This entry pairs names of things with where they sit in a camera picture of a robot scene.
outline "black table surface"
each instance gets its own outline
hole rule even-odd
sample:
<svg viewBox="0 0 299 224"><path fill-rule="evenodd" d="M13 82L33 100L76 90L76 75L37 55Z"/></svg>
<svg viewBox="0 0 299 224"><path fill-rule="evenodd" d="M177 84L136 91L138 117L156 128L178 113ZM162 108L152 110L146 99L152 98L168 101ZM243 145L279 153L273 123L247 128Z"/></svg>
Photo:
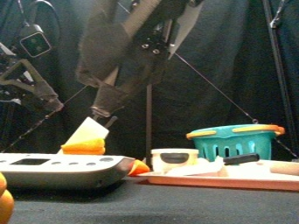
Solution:
<svg viewBox="0 0 299 224"><path fill-rule="evenodd" d="M299 223L299 193L152 185L124 178L92 191L10 189L9 223Z"/></svg>

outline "wire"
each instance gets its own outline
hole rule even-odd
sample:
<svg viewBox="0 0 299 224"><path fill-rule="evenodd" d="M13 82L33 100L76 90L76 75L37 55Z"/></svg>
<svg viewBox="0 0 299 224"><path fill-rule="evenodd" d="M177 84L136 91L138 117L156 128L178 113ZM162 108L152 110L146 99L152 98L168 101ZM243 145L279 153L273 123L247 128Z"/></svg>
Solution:
<svg viewBox="0 0 299 224"><path fill-rule="evenodd" d="M26 21L26 18L25 18L25 15L24 15L24 6L22 6L22 3L21 3L21 0L17 0L17 6L18 6L18 10L21 12L21 15L22 15L22 24L25 26L29 25L28 21Z"/></svg>
<svg viewBox="0 0 299 224"><path fill-rule="evenodd" d="M57 43L60 43L61 42L61 22L60 22L60 17L58 17L57 11L54 10L54 7L52 6L52 4L48 1L44 1L44 0L34 0L29 4L29 9L28 9L28 11L24 12L24 15L28 14L28 16L30 16L29 24L33 24L34 19L36 19L36 13L37 13L37 10L38 10L38 4L44 4L50 9L50 12L52 12L52 15L54 17L56 24L57 24L57 27L58 27Z"/></svg>

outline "black cable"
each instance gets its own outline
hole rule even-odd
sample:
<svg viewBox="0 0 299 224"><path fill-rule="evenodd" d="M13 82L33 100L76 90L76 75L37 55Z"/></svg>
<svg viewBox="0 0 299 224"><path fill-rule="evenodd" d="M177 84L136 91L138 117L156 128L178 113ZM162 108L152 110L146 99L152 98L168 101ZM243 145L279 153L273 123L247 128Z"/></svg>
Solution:
<svg viewBox="0 0 299 224"><path fill-rule="evenodd" d="M48 9L50 9L52 15L53 15L54 20L56 20L56 24L57 24L57 27L58 27L58 37L57 37L57 45L58 45L58 43L61 42L61 22L60 22L58 14L57 14L52 4L48 1L44 1L44 0L34 0L29 4L28 10L24 12L24 16L26 16L29 18L29 21L28 21L29 25L36 23L36 21L34 21L36 20L36 14L37 14L37 11L38 11L38 6L41 4L45 5L48 7Z"/></svg>
<svg viewBox="0 0 299 224"><path fill-rule="evenodd" d="M21 16L22 16L22 25L29 25L29 23L26 21L26 18L25 18L25 15L24 15L24 6L22 6L22 3L21 3L21 0L17 0L17 6L18 6L18 10L20 10Z"/></svg>

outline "teal basket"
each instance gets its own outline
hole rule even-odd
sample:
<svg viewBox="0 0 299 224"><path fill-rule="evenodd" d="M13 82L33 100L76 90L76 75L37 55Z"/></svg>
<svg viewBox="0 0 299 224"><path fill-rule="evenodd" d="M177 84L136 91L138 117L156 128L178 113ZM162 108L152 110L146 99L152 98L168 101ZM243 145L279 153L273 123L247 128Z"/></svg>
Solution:
<svg viewBox="0 0 299 224"><path fill-rule="evenodd" d="M269 160L272 139L284 133L284 128L276 125L244 124L197 129L186 138L193 141L198 157L210 162L216 156L225 158L248 153Z"/></svg>

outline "orange object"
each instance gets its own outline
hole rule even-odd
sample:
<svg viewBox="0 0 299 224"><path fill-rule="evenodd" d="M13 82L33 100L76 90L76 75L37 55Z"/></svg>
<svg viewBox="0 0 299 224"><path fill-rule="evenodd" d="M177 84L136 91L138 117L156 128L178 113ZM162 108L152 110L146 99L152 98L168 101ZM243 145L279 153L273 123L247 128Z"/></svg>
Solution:
<svg viewBox="0 0 299 224"><path fill-rule="evenodd" d="M141 173L145 173L149 171L150 170L149 170L149 167L146 166L146 164L142 161L140 161L138 159L136 159L133 167L130 169L130 172L126 174L126 176L133 177L137 174L141 174Z"/></svg>
<svg viewBox="0 0 299 224"><path fill-rule="evenodd" d="M14 199L5 190L5 177L0 172L0 224L8 223L14 209Z"/></svg>
<svg viewBox="0 0 299 224"><path fill-rule="evenodd" d="M6 183L5 183L5 176L0 172L0 197L5 191Z"/></svg>
<svg viewBox="0 0 299 224"><path fill-rule="evenodd" d="M102 155L105 153L105 141L102 138L88 141L65 143L61 147L62 154Z"/></svg>

